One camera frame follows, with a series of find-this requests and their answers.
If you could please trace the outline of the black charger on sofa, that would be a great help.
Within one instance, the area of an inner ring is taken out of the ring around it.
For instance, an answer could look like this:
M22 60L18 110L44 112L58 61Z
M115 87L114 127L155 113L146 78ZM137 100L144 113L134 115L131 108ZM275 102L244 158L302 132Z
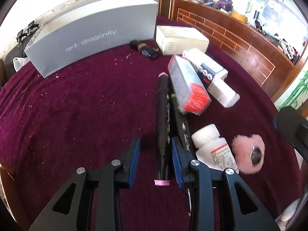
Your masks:
M32 32L36 29L39 28L39 24L35 23L35 21L31 21L30 24L28 24L28 27L25 30L20 30L17 34L16 41L17 41L17 46L21 46L22 41L25 37L29 36L32 34Z

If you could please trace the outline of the pink fluffy hair clip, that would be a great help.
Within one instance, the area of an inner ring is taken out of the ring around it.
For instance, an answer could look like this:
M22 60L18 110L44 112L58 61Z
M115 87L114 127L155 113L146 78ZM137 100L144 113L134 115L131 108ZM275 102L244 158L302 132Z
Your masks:
M232 143L232 151L238 169L244 174L258 173L264 164L265 144L260 135L237 135Z

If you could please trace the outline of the wooden headboard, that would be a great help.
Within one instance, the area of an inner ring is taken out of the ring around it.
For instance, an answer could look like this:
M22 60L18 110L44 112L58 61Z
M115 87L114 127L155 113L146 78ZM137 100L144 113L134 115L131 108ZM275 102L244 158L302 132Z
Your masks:
M276 101L307 64L307 47L296 64L252 27L217 9L186 0L159 0L159 15L193 26L236 60Z

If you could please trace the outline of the black marker yellow caps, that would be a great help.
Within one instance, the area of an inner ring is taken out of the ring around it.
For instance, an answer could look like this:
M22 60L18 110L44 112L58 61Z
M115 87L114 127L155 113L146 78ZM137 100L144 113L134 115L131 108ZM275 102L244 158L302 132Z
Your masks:
M177 97L175 93L171 94L171 102L173 107L175 124L177 126L177 136L180 140L182 148L194 154L193 143L191 139L191 134L189 132L188 122L186 116L183 115L178 109Z

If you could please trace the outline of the small black box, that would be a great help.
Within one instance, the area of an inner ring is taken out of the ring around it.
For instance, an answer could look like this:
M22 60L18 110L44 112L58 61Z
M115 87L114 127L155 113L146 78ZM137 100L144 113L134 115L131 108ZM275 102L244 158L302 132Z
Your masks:
M133 49L134 51L139 52L141 55L145 56L150 60L155 60L159 57L158 49L154 49L151 46L147 45L146 43L142 43L138 40L131 40L130 48Z

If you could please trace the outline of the white box red end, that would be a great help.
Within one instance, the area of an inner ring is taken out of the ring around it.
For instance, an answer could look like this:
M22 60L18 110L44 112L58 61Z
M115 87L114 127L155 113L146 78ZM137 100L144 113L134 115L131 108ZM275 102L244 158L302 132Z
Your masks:
M183 114L201 115L211 103L211 98L191 63L181 56L173 55L168 71L178 110Z

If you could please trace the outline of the white blue medicine box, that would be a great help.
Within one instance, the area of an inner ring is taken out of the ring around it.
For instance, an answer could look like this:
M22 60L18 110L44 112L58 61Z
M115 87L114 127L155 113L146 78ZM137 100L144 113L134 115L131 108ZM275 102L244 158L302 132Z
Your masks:
M225 80L228 75L225 68L200 49L186 49L183 51L182 57L191 63L206 89L215 79Z

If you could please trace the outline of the maroon bed blanket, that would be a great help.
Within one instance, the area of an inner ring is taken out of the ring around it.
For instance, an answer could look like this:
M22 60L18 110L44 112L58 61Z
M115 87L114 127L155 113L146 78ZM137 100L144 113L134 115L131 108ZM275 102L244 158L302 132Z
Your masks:
M262 137L263 167L242 178L276 218L302 195L295 151L273 127L277 110L255 80L219 47L211 44L207 53L228 71L226 83L240 100L228 109L213 100L203 114L189 114L189 130L215 124L227 142L237 135ZM154 184L158 75L169 61L149 60L124 45L48 78L26 64L8 80L1 89L1 165L30 222L77 168L100 168L138 137L136 180L120 193L123 229L188 229L186 191L176 182Z

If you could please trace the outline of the plain white bottle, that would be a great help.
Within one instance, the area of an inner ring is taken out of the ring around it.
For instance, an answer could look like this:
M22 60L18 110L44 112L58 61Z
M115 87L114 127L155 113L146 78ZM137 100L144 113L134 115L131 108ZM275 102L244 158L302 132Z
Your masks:
M224 107L230 108L240 99L240 95L229 87L222 79L216 78L207 91Z

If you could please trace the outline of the white pill bottle red label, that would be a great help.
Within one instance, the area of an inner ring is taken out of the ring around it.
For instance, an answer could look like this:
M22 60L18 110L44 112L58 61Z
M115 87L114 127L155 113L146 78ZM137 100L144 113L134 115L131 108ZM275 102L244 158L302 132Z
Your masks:
M209 168L224 171L231 168L239 173L238 166L225 138L215 124L209 124L191 135L197 148L197 159Z

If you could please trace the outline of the black marker pink caps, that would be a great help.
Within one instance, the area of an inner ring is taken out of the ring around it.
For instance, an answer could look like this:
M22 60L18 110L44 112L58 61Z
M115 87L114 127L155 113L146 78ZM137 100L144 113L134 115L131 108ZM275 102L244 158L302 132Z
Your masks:
M157 176L156 186L168 186L170 184L170 102L169 102L169 77L166 73L158 76L157 90Z

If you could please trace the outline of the white lotion bottle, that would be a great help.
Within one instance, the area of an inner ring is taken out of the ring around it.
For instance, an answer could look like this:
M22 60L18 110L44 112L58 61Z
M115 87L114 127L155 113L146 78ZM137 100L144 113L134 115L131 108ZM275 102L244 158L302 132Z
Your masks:
M278 216L276 218L276 223L280 224L280 223L287 223L289 221L289 219L291 219L293 217L293 215L295 214L296 208L299 204L300 198L296 199L295 201L293 201L283 212L280 216Z

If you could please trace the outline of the white plastic bag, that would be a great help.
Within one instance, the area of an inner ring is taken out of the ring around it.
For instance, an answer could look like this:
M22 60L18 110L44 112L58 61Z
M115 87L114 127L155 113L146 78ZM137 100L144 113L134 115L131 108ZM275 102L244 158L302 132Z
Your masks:
M14 65L14 69L15 71L19 71L25 64L27 64L28 62L30 62L30 59L28 57L15 57L13 58L13 65Z

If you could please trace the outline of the black sofa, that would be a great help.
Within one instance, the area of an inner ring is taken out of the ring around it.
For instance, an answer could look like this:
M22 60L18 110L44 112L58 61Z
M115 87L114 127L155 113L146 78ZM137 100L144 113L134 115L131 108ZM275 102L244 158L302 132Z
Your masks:
M25 58L27 56L24 49L30 38L30 36L25 37L20 46L15 46L6 54L4 59L1 59L1 83L5 84L16 73L13 59L15 57Z

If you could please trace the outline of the large grey shoe box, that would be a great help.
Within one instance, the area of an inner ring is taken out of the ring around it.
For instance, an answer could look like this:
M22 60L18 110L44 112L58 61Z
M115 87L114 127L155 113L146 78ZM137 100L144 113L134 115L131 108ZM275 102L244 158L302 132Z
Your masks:
M55 17L33 34L24 52L44 77L93 55L152 39L158 3L155 0L97 0Z

